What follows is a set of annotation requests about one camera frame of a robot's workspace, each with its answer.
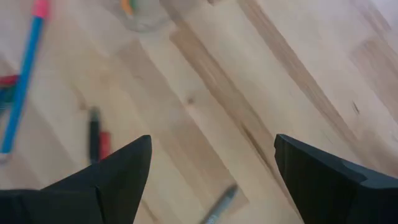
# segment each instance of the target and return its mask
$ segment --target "blue pen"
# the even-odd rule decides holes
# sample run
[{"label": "blue pen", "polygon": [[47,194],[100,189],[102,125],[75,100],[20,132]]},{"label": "blue pen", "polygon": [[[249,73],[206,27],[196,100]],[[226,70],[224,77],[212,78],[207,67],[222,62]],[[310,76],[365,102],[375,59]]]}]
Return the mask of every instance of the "blue pen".
[{"label": "blue pen", "polygon": [[24,61],[21,67],[21,75],[16,86],[14,105],[11,110],[10,120],[6,128],[6,132],[4,133],[4,139],[0,151],[0,159],[5,159],[6,156],[12,151],[12,147],[14,145],[15,135],[19,120],[21,118],[22,108],[29,85],[30,74],[32,73],[35,53],[40,40],[40,34],[42,33],[44,26],[44,20],[48,14],[48,9],[48,0],[35,1],[30,39],[25,51]]}]

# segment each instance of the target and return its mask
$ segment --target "pink marker cap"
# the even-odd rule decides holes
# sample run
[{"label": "pink marker cap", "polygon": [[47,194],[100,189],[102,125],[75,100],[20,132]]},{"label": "pink marker cap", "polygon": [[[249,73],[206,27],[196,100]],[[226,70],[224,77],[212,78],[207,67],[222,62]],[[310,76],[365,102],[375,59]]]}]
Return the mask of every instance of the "pink marker cap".
[{"label": "pink marker cap", "polygon": [[49,14],[49,0],[36,0],[33,8],[33,16],[46,18]]}]

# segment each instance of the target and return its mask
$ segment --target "wood grain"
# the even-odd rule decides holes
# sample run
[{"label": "wood grain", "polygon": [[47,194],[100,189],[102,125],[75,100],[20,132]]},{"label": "wood grain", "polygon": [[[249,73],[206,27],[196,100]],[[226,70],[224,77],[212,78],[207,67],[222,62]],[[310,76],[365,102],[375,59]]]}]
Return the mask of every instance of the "wood grain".
[{"label": "wood grain", "polygon": [[[0,1],[0,76],[18,71],[32,3]],[[396,1],[169,0],[146,33],[101,1],[52,3],[0,189],[86,167],[91,106],[114,151],[152,136],[138,224],[199,223],[233,183],[220,223],[302,223],[278,133],[398,177]]]},{"label": "wood grain", "polygon": [[354,133],[347,126],[339,112],[329,101],[323,90],[311,76],[305,65],[286,42],[282,34],[277,30],[272,21],[261,11],[255,0],[240,1],[242,10],[252,21],[254,27],[281,62],[287,73],[305,93],[308,99],[321,112],[329,124],[352,147],[362,162],[370,165],[369,159],[361,155],[359,143]]}]

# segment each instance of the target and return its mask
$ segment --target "silver pen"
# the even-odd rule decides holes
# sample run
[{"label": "silver pen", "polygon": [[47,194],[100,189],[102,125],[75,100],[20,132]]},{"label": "silver pen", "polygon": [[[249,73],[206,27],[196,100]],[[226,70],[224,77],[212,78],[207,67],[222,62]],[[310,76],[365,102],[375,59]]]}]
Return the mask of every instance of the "silver pen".
[{"label": "silver pen", "polygon": [[237,192],[238,185],[234,184],[228,187],[213,208],[211,208],[206,218],[202,221],[202,224],[215,224],[220,218],[221,214],[231,205],[231,202],[235,198]]}]

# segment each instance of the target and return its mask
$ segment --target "orange marker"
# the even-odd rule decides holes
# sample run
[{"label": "orange marker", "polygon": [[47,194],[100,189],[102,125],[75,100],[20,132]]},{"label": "orange marker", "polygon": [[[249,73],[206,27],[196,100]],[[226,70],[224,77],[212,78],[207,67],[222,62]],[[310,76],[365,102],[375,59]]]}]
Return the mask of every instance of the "orange marker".
[{"label": "orange marker", "polygon": [[130,6],[130,0],[120,0],[120,5],[126,14],[131,16],[133,15],[133,10]]}]

